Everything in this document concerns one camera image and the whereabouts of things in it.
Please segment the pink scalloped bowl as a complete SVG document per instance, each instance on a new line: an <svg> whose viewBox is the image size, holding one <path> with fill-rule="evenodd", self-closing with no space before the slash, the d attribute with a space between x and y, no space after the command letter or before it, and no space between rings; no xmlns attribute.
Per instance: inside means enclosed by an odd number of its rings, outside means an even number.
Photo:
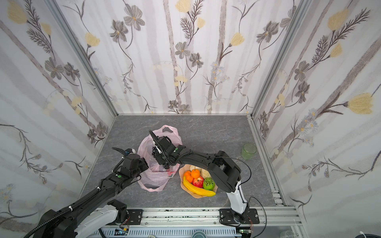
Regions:
<svg viewBox="0 0 381 238"><path fill-rule="evenodd" d="M208 170L193 165L184 165L179 170L181 188L194 198L213 197L218 186Z"/></svg>

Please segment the pink plastic bag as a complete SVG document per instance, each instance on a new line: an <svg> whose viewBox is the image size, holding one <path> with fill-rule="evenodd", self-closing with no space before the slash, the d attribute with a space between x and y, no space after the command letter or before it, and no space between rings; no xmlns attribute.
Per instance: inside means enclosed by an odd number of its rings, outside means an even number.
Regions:
<svg viewBox="0 0 381 238"><path fill-rule="evenodd" d="M175 146L182 144L182 139L175 127L164 125L160 129L154 130L153 133L158 137L167 136ZM141 180L138 181L138 184L149 192L160 192L178 171L180 165L177 164L166 169L152 155L153 147L154 141L151 136L147 136L139 146L138 155L145 159L148 169L141 173Z"/></svg>

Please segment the beige fake potato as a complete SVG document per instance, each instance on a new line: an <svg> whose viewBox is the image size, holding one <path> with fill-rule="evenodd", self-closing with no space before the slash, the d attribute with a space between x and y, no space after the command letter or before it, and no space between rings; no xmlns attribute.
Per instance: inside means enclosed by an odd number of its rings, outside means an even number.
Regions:
<svg viewBox="0 0 381 238"><path fill-rule="evenodd" d="M194 166L194 165L190 165L190 171L193 171L193 170L195 170L195 169L201 171L201 168L200 168L200 167L197 167L197 166Z"/></svg>

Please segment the orange fake fruit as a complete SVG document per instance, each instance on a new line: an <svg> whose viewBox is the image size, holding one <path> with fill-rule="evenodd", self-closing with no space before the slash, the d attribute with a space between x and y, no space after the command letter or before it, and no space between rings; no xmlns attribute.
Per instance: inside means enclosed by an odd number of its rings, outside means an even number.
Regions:
<svg viewBox="0 0 381 238"><path fill-rule="evenodd" d="M200 177L200 170L199 169L193 169L191 171L191 177L194 178L194 179L197 179Z"/></svg>
<svg viewBox="0 0 381 238"><path fill-rule="evenodd" d="M191 175L191 171L186 171L184 177L190 184L193 184L194 177Z"/></svg>

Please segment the pale yellow fake fruit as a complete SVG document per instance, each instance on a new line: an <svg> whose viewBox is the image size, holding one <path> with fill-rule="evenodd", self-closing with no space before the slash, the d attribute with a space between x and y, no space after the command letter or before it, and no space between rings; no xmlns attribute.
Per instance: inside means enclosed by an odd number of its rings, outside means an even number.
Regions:
<svg viewBox="0 0 381 238"><path fill-rule="evenodd" d="M210 178L211 177L211 175L210 175L210 173L207 171L207 170L205 170L205 169L201 169L201 171L200 171L200 175L205 179L205 178Z"/></svg>

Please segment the red fake strawberry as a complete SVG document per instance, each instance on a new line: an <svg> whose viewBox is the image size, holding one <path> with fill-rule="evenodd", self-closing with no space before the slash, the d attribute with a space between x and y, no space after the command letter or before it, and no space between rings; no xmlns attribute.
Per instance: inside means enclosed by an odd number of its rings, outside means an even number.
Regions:
<svg viewBox="0 0 381 238"><path fill-rule="evenodd" d="M204 178L200 176L199 178L195 178L193 180L192 185L198 188L203 188L203 183L204 183Z"/></svg>

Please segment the yellow fake banana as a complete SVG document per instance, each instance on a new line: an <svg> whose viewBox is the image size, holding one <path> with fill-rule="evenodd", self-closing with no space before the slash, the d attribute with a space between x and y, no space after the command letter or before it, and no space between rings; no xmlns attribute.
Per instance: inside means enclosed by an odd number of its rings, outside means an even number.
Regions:
<svg viewBox="0 0 381 238"><path fill-rule="evenodd" d="M185 188L187 190L189 190L190 192L192 193L195 193L197 195L200 195L200 196L207 196L207 197L212 197L212 196L215 196L216 193L214 191L211 191L211 190L206 190L206 189L203 189L203 188L199 188L199 187L196 187L194 185L192 185L187 179L186 177L183 177L183 185L185 186Z"/></svg>

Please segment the green fake custard apple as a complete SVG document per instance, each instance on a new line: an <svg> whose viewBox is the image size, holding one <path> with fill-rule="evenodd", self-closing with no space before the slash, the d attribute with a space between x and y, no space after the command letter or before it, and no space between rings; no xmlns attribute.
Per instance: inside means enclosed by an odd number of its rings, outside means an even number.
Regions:
<svg viewBox="0 0 381 238"><path fill-rule="evenodd" d="M212 178L205 178L203 181L203 189L212 191L215 188L215 182Z"/></svg>

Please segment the dark fake grape bunch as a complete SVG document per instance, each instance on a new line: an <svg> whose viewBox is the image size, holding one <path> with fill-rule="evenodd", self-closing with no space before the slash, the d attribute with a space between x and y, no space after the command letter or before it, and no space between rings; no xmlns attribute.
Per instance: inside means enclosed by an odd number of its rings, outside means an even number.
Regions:
<svg viewBox="0 0 381 238"><path fill-rule="evenodd" d="M168 163L166 157L157 149L156 146L152 148L152 156L156 159L159 165L163 166L163 168L166 170L170 168L170 164Z"/></svg>

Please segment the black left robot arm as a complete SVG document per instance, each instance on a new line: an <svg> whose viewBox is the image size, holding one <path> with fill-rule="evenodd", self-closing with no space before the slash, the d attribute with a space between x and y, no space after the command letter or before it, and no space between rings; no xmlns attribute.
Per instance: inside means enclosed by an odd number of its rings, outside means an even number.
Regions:
<svg viewBox="0 0 381 238"><path fill-rule="evenodd" d="M47 211L26 237L86 238L104 225L127 222L131 217L127 206L114 196L138 181L148 164L132 149L117 151L123 155L121 161L95 189L59 211Z"/></svg>

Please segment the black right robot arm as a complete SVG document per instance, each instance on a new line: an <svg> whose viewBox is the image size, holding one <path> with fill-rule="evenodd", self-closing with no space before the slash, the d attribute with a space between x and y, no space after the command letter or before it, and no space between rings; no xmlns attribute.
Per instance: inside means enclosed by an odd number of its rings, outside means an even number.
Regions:
<svg viewBox="0 0 381 238"><path fill-rule="evenodd" d="M216 154L201 153L183 145L175 146L166 136L158 137L149 131L156 147L154 158L160 165L175 166L187 164L200 167L209 172L216 186L228 195L229 209L220 209L219 222L225 226L239 227L258 225L259 215L256 209L250 208L241 188L241 169L225 152Z"/></svg>

